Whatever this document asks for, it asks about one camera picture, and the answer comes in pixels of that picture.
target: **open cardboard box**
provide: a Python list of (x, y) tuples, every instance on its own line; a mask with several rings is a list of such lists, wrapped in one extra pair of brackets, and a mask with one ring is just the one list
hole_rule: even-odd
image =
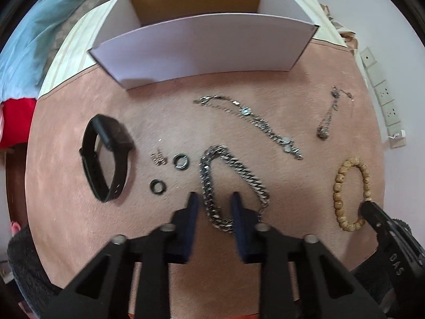
[(295, 0), (115, 0), (89, 53), (121, 86), (289, 71), (318, 26)]

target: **red cloth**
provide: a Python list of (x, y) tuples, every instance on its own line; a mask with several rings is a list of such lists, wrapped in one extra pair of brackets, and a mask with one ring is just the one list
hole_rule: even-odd
[(4, 128), (0, 148), (28, 142), (29, 129), (34, 114), (34, 98), (8, 99), (3, 103)]

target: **chunky silver chain necklace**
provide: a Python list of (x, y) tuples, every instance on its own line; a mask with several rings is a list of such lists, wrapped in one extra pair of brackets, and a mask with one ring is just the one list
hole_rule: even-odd
[(331, 121), (332, 121), (333, 111), (338, 110), (338, 100), (341, 97), (341, 94), (339, 93), (340, 91), (345, 93), (351, 99), (351, 101), (354, 100), (353, 95), (351, 93), (345, 92), (344, 90), (339, 89), (336, 86), (333, 86), (331, 95), (334, 98), (334, 100), (332, 102), (332, 105), (329, 107), (329, 110), (326, 113), (326, 116), (320, 122), (319, 127), (317, 127), (316, 135), (323, 140), (326, 140), (329, 138), (329, 125), (331, 124)]
[[(209, 103), (209, 101), (212, 99), (229, 101), (235, 106), (237, 106), (239, 108), (239, 111), (234, 111), (232, 109), (221, 107), (220, 105), (214, 105)], [(300, 149), (294, 148), (294, 141), (291, 138), (276, 134), (273, 131), (273, 129), (271, 129), (269, 123), (266, 120), (252, 113), (250, 107), (241, 105), (241, 103), (239, 103), (238, 101), (235, 101), (234, 99), (231, 99), (230, 97), (222, 96), (222, 95), (204, 96), (204, 97), (201, 97), (200, 99), (195, 100), (194, 103), (201, 104), (205, 107), (211, 107), (211, 108), (225, 111), (226, 113), (233, 114), (241, 119), (244, 119), (252, 123), (254, 126), (262, 130), (271, 140), (273, 140), (280, 147), (282, 147), (283, 151), (294, 155), (294, 157), (297, 160), (303, 159)]]
[(233, 156), (226, 146), (214, 145), (210, 146), (201, 157), (199, 163), (202, 182), (202, 195), (207, 216), (214, 227), (221, 231), (233, 233), (233, 219), (223, 218), (220, 208), (214, 202), (213, 178), (211, 177), (211, 161), (215, 158), (220, 159), (234, 169), (242, 179), (244, 179), (258, 195), (261, 201), (261, 209), (258, 211), (258, 220), (269, 205), (269, 193), (263, 186), (260, 179), (252, 174), (245, 165), (242, 164), (235, 156)]

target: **smartwatch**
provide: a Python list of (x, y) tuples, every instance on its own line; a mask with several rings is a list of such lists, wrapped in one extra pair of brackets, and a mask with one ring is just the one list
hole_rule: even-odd
[[(113, 153), (115, 171), (110, 187), (106, 184), (99, 157), (95, 151), (97, 136), (106, 149)], [(134, 143), (131, 137), (114, 118), (97, 114), (88, 122), (79, 154), (88, 184), (94, 196), (101, 202), (107, 202), (120, 196), (127, 178), (128, 153), (132, 148), (134, 148)]]

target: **beaded bracelet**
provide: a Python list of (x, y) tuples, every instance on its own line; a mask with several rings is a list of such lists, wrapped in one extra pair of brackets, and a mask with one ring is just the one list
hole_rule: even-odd
[(343, 188), (345, 174), (351, 167), (357, 167), (360, 169), (363, 177), (363, 197), (365, 201), (372, 200), (370, 193), (369, 171), (366, 164), (364, 164), (359, 158), (349, 158), (339, 168), (334, 184), (334, 207), (335, 214), (337, 215), (337, 221), (343, 230), (349, 232), (359, 230), (366, 222), (362, 217), (359, 217), (355, 223), (349, 223), (345, 215), (341, 190)]

